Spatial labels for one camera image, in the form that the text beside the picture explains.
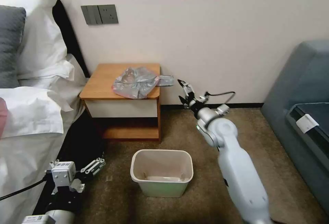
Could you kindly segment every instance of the carpet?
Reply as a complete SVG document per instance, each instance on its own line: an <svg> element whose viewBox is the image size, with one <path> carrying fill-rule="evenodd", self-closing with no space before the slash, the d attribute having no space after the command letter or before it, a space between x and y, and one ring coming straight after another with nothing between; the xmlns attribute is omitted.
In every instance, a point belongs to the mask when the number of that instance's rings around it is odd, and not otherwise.
<svg viewBox="0 0 329 224"><path fill-rule="evenodd" d="M83 211L75 223L243 223L228 195L218 151L196 130L191 111L163 111L162 143L109 142L106 166L86 185ZM286 224L324 224L328 221L292 161L258 108L231 109L227 116L238 128L238 140L252 158L267 191L270 214ZM181 198L150 198L130 177L133 154L140 149L187 151L194 177Z"/></svg>

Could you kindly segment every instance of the black bed frame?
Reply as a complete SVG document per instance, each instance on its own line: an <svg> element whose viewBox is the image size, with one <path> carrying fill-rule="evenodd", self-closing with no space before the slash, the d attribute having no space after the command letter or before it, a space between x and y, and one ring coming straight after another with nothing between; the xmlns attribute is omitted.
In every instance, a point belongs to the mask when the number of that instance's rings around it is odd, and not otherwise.
<svg viewBox="0 0 329 224"><path fill-rule="evenodd" d="M68 53L72 54L81 66L85 77L90 77L69 17L60 0L52 10L53 17L58 24ZM105 143L97 132L91 117L83 114L69 128L57 159L60 161L74 161L76 170L80 170L97 157L102 157ZM54 189L53 182L47 182L34 209L33 214L44 214L51 201Z"/></svg>

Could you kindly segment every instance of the nightstand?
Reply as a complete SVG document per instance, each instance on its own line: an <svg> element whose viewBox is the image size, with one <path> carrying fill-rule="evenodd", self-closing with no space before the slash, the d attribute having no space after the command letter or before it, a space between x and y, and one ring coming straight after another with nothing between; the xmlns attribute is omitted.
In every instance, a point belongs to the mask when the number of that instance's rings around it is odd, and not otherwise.
<svg viewBox="0 0 329 224"><path fill-rule="evenodd" d="M160 74L157 63L99 64L80 93L104 139L161 141L160 88L155 87L146 99L125 98L111 88L125 69L142 66Z"/></svg>

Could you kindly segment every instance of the gray pillow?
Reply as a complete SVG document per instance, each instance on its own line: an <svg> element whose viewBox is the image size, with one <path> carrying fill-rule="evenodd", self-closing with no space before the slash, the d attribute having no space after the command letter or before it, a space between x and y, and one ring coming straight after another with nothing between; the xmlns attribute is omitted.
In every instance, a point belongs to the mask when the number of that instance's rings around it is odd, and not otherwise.
<svg viewBox="0 0 329 224"><path fill-rule="evenodd" d="M25 19L24 8L0 5L0 89L19 86L16 61Z"/></svg>

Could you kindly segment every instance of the gray sofa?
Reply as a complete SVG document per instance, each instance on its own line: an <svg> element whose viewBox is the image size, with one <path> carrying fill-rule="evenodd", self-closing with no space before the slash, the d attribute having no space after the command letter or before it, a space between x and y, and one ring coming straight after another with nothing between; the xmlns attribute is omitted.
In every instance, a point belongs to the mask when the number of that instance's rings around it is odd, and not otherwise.
<svg viewBox="0 0 329 224"><path fill-rule="evenodd" d="M261 109L297 170L329 214L329 40L296 47ZM304 114L319 124L305 134Z"/></svg>

